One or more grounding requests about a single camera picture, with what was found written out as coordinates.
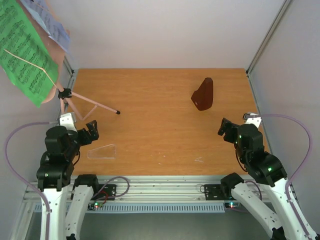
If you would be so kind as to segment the clear plastic metronome cover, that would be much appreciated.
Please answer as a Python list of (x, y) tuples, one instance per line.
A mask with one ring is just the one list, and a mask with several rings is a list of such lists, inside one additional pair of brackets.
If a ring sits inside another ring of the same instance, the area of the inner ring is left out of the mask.
[(116, 158), (116, 145), (108, 144), (91, 149), (87, 152), (89, 159), (113, 160)]

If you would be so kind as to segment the brown wooden metronome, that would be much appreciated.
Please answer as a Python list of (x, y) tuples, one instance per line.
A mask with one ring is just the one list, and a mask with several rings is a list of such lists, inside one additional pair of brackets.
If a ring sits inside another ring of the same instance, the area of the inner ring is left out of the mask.
[(214, 101), (214, 82), (206, 77), (199, 88), (193, 92), (191, 100), (199, 111), (205, 111), (212, 107)]

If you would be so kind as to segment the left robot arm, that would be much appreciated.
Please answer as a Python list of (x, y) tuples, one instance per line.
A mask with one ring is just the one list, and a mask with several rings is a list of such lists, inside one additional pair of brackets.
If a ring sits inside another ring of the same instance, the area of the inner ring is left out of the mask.
[(91, 199), (101, 193), (95, 174), (81, 174), (73, 184), (71, 205), (67, 208), (68, 187), (75, 168), (73, 162), (80, 155), (80, 147), (98, 140), (98, 123), (93, 120), (87, 128), (68, 130), (65, 126), (54, 126), (46, 132), (46, 152), (37, 170), (37, 187), (44, 195), (41, 199), (41, 239), (78, 240), (87, 206)]

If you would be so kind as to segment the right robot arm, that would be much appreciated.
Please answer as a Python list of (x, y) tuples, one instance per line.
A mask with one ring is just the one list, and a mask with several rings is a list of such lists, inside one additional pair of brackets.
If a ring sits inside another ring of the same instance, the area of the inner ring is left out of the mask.
[(236, 159), (267, 195), (273, 208), (254, 195), (235, 172), (220, 180), (221, 194), (240, 202), (272, 240), (318, 240), (320, 235), (302, 213), (283, 164), (265, 151), (263, 134), (259, 131), (262, 117), (246, 113), (243, 119), (244, 124), (238, 125), (223, 118), (217, 133), (233, 144)]

